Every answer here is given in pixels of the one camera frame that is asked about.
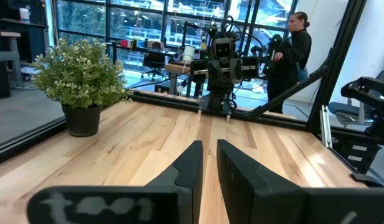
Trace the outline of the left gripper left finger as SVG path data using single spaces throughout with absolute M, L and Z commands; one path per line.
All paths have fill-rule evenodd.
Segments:
M 199 224 L 203 145 L 194 141 L 145 186 L 53 186 L 27 204 L 30 224 Z

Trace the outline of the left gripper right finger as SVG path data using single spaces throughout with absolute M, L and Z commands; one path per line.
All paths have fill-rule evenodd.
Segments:
M 224 139 L 217 165 L 230 224 L 384 224 L 384 188 L 301 187 Z

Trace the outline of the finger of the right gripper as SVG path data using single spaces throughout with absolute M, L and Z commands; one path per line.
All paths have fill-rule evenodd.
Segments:
M 195 83 L 204 83 L 207 78 L 206 60 L 194 60 L 190 63 L 190 80 Z
M 258 78 L 258 74 L 259 74 L 258 70 L 259 70 L 258 57 L 241 58 L 241 74 L 243 79 Z

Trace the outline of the white paper roll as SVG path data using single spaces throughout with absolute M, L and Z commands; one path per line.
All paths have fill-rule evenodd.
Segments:
M 185 46 L 184 47 L 184 53 L 182 56 L 182 59 L 188 62 L 193 61 L 194 59 L 194 54 L 195 54 L 195 48 L 193 46 Z

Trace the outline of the wooden background desk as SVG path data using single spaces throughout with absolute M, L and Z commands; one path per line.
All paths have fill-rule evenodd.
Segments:
M 176 65 L 173 63 L 168 63 L 164 66 L 166 72 L 168 73 L 168 78 L 170 79 L 170 85 L 169 85 L 169 94 L 175 95 L 176 94 L 176 84 L 177 84 L 177 78 L 176 75 L 184 74 L 184 75 L 190 75 L 189 72 L 189 65 Z

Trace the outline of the black background robot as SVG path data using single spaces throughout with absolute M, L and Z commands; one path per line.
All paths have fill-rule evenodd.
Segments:
M 277 48 L 279 47 L 282 41 L 282 37 L 278 34 L 275 34 L 270 38 L 267 45 L 263 45 L 261 42 L 260 45 L 255 45 L 250 49 L 250 52 L 258 58 L 258 76 L 257 78 L 266 80 L 274 70 L 274 55 Z

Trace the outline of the person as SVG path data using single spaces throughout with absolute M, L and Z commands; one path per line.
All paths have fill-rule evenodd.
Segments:
M 299 72 L 306 68 L 312 47 L 312 38 L 307 31 L 309 26 L 305 12 L 291 15 L 288 23 L 291 36 L 282 40 L 274 54 L 274 71 L 267 85 L 269 101 L 299 82 Z

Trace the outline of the black office chair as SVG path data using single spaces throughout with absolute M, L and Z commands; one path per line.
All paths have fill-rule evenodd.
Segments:
M 160 72 L 160 69 L 164 68 L 166 64 L 165 57 L 166 56 L 164 54 L 159 54 L 159 53 L 146 54 L 144 56 L 143 66 L 147 68 L 151 68 L 152 70 L 148 72 L 143 72 L 141 74 L 141 78 L 144 78 L 144 74 L 146 74 L 147 76 L 152 74 L 152 81 L 154 81 L 154 78 L 156 75 L 164 78 L 165 76 Z

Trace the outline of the black box with white labels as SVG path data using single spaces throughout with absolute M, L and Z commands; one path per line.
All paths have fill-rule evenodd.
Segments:
M 358 173 L 366 174 L 381 147 L 365 133 L 332 130 L 332 146 Z

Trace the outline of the potted green plant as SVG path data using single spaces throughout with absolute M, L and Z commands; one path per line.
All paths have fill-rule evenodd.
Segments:
M 110 59 L 106 44 L 97 40 L 68 44 L 59 39 L 31 66 L 38 72 L 35 86 L 61 104 L 69 134 L 75 137 L 96 134 L 103 108 L 128 103 L 133 94 L 125 87 L 123 63 Z

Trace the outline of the black shelving unit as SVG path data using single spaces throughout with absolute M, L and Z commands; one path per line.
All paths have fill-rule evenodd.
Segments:
M 28 8 L 30 23 L 21 22 L 19 8 Z M 47 48 L 46 0 L 0 0 L 0 29 L 17 32 L 20 61 L 31 63 Z

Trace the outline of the white wipes canister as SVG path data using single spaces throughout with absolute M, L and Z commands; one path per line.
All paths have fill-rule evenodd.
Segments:
M 30 23 L 30 11 L 28 8 L 19 8 L 21 22 Z

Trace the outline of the black aluminium table frame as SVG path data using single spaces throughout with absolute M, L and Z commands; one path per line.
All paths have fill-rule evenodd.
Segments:
M 295 129 L 298 131 L 306 131 L 315 135 L 319 134 L 319 107 L 328 104 L 330 100 L 330 94 L 335 88 L 335 84 L 347 56 L 347 51 L 352 42 L 352 37 L 355 34 L 358 21 L 360 20 L 366 1 L 367 0 L 348 1 L 344 16 L 342 18 L 341 27 L 337 33 L 333 48 L 331 49 L 325 62 L 312 74 L 312 76 L 275 98 L 273 102 L 267 103 L 264 106 L 259 106 L 254 110 L 247 112 L 235 110 L 232 113 L 231 118 L 242 121 L 250 121 L 253 123 L 268 124 L 281 128 Z M 322 81 L 319 85 L 319 91 L 317 92 L 314 106 L 307 122 L 292 120 L 289 118 L 280 118 L 275 115 L 264 115 L 264 112 L 280 103 L 280 100 L 289 98 L 320 78 Z M 139 93 L 135 93 L 132 96 L 132 100 L 186 111 L 198 112 L 199 110 L 197 103 L 186 103 L 186 100 L 176 100 L 175 98 L 168 96 L 174 95 L 154 96 L 148 95 L 147 93 L 141 93 L 140 90 Z M 5 142 L 5 144 L 0 146 L 0 164 L 19 154 L 22 154 L 57 133 L 66 130 L 66 128 L 66 121 L 64 117 L 61 117 L 43 126 L 35 128 L 26 134 L 22 134 L 20 137 L 14 138 L 12 141 L 8 141 L 7 143 Z M 370 143 L 384 145 L 384 138 L 371 136 L 361 131 L 331 127 L 331 133 L 336 137 L 346 138 L 350 141 L 357 140 L 358 142 L 363 142 L 363 140 L 366 140 Z

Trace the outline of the silver metal bracket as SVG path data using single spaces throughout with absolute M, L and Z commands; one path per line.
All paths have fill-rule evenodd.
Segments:
M 331 135 L 329 115 L 328 115 L 328 107 L 325 105 L 321 106 L 320 121 L 321 121 L 322 143 L 323 145 L 325 145 L 325 147 L 332 149 L 332 135 Z

